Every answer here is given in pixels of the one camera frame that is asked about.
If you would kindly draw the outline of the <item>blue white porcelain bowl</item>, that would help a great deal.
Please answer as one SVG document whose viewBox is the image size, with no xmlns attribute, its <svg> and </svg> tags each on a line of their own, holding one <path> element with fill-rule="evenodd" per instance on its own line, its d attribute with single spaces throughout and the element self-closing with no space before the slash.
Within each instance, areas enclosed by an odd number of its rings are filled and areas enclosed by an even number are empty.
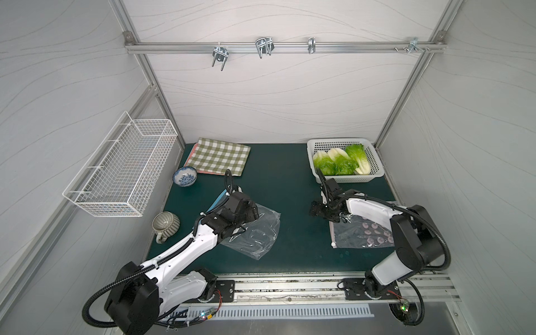
<svg viewBox="0 0 536 335">
<path fill-rule="evenodd" d="M 173 182 L 180 187 L 189 187 L 196 182 L 197 177 L 198 172 L 194 167 L 185 166 L 173 174 Z"/>
</svg>

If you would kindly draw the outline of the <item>striped ceramic mug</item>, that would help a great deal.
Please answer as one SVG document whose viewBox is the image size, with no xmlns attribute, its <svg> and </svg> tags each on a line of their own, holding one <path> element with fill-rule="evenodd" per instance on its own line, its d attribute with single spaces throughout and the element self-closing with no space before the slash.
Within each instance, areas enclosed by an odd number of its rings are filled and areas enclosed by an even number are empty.
<svg viewBox="0 0 536 335">
<path fill-rule="evenodd" d="M 180 228 L 178 216 L 171 212 L 162 212 L 152 221 L 152 229 L 156 235 L 155 242 L 163 244 L 169 237 L 172 237 Z"/>
</svg>

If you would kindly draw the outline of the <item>clear blue zipper bag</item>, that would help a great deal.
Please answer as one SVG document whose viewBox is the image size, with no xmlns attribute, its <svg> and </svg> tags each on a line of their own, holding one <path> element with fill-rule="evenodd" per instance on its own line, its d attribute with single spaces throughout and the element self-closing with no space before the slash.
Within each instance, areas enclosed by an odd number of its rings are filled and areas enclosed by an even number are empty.
<svg viewBox="0 0 536 335">
<path fill-rule="evenodd" d="M 241 188 L 231 193 L 223 191 L 209 208 L 209 211 L 205 213 L 205 216 L 222 205 L 230 194 L 237 191 L 242 192 Z M 232 236 L 216 236 L 218 244 L 247 255 L 254 260 L 259 260 L 270 251 L 279 236 L 281 215 L 272 209 L 256 205 L 260 215 L 259 219 L 245 223 Z"/>
</svg>

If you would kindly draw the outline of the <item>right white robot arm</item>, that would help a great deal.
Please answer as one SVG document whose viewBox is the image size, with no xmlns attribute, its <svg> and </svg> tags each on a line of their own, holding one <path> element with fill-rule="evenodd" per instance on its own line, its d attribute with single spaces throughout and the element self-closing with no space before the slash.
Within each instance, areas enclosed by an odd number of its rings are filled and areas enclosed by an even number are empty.
<svg viewBox="0 0 536 335">
<path fill-rule="evenodd" d="M 334 179 L 320 177 L 323 200 L 311 204 L 310 215 L 337 222 L 343 214 L 361 216 L 390 229 L 394 251 L 365 273 L 357 287 L 379 300 L 389 287 L 421 271 L 448 269 L 450 249 L 427 210 L 403 207 L 354 189 L 343 191 Z"/>
</svg>

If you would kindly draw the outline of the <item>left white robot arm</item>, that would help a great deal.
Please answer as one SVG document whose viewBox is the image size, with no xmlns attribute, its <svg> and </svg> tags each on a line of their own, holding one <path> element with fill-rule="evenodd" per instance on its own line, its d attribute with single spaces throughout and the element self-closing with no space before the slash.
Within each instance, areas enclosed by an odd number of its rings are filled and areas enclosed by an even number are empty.
<svg viewBox="0 0 536 335">
<path fill-rule="evenodd" d="M 235 191 L 201 215 L 192 233 L 173 247 L 141 265 L 124 265 L 104 306 L 113 325 L 125 334 L 145 334 L 181 303 L 201 296 L 210 299 L 216 281 L 211 272 L 192 271 L 179 283 L 173 283 L 174 278 L 201 255 L 238 233 L 245 223 L 259 217 L 256 203 Z"/>
</svg>

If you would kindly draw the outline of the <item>pink dotted zipper bag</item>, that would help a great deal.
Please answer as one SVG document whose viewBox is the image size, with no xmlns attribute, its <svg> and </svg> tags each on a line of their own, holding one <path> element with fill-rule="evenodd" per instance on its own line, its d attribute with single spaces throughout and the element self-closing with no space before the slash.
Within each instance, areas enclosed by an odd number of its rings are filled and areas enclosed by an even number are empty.
<svg viewBox="0 0 536 335">
<path fill-rule="evenodd" d="M 377 202 L 349 199 L 348 213 L 329 222 L 332 248 L 390 248 L 394 237 L 390 219 L 399 212 Z"/>
</svg>

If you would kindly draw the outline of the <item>green checkered cloth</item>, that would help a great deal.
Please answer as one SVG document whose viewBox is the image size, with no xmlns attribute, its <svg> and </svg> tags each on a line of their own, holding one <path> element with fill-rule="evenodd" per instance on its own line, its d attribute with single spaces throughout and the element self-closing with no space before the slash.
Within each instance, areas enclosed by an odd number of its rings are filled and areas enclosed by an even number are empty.
<svg viewBox="0 0 536 335">
<path fill-rule="evenodd" d="M 230 170 L 233 177 L 241 177 L 250 152 L 247 145 L 199 138 L 184 165 L 201 174 L 224 175 Z"/>
</svg>

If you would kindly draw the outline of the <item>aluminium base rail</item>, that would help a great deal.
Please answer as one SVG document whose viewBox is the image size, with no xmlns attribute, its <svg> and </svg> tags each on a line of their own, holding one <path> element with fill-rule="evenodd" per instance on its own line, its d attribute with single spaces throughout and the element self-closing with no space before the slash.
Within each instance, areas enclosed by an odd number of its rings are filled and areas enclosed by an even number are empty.
<svg viewBox="0 0 536 335">
<path fill-rule="evenodd" d="M 346 303 L 340 282 L 363 279 L 364 272 L 304 272 L 218 274 L 234 281 L 234 304 Z M 424 272 L 410 279 L 425 302 L 460 302 L 451 278 L 440 272 Z"/>
</svg>

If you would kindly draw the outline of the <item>aluminium top rail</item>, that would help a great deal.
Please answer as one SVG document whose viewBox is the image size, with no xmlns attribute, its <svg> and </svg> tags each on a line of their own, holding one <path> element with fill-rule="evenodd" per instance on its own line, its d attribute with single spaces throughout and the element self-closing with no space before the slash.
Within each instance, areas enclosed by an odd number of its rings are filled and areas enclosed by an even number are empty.
<svg viewBox="0 0 536 335">
<path fill-rule="evenodd" d="M 398 53 L 394 47 L 402 48 L 411 41 L 397 42 L 322 42 L 316 41 L 314 54 L 380 54 Z M 418 40 L 421 46 L 431 49 L 428 53 L 440 53 L 447 48 L 447 44 L 442 40 L 422 41 Z M 308 39 L 298 42 L 274 41 L 272 54 L 309 54 Z M 125 43 L 125 48 L 130 54 L 212 54 L 216 46 L 226 48 L 229 54 L 258 54 L 255 42 L 219 42 L 219 43 Z"/>
</svg>

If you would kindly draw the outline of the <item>metal hook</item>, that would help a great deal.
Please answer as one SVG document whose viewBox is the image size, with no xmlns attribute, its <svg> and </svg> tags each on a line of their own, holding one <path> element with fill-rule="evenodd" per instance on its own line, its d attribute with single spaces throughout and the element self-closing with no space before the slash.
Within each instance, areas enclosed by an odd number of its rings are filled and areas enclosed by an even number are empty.
<svg viewBox="0 0 536 335">
<path fill-rule="evenodd" d="M 316 41 L 314 37 L 308 39 L 308 53 L 314 54 L 316 49 Z"/>
<path fill-rule="evenodd" d="M 406 54 L 411 54 L 411 53 L 421 53 L 421 54 L 424 54 L 424 53 L 428 53 L 428 52 L 431 52 L 431 49 L 427 46 L 421 46 L 419 44 L 419 41 L 417 38 L 414 38 L 412 39 L 407 46 L 405 47 L 402 47 L 402 48 L 398 48 L 398 47 L 394 47 L 393 50 L 395 52 L 398 52 L 398 53 L 406 53 Z"/>
<path fill-rule="evenodd" d="M 265 54 L 271 56 L 274 50 L 273 39 L 271 37 L 259 38 L 255 41 L 255 48 L 259 58 L 262 59 Z"/>
<path fill-rule="evenodd" d="M 229 57 L 228 50 L 222 46 L 216 46 L 213 49 L 212 57 L 213 57 L 212 67 L 215 67 L 216 62 L 219 62 L 221 63 L 221 71 L 223 71 L 223 69 L 225 68 L 226 62 L 228 60 L 228 57 Z"/>
</svg>

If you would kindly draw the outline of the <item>chinese cabbage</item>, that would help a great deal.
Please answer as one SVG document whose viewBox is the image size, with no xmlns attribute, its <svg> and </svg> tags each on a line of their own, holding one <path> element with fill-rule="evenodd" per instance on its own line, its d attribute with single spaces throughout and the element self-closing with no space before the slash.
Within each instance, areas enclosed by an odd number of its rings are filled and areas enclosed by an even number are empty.
<svg viewBox="0 0 536 335">
<path fill-rule="evenodd" d="M 324 176 L 334 176 L 336 174 L 336 163 L 325 151 L 318 151 L 313 155 L 313 163 L 316 170 L 321 171 Z"/>
<path fill-rule="evenodd" d="M 354 175 L 356 173 L 356 162 L 343 149 L 332 148 L 327 153 L 336 163 L 336 175 Z"/>
<path fill-rule="evenodd" d="M 347 155 L 356 162 L 357 167 L 355 169 L 357 174 L 369 175 L 371 172 L 371 165 L 368 161 L 367 153 L 364 145 L 354 144 L 345 148 Z"/>
</svg>

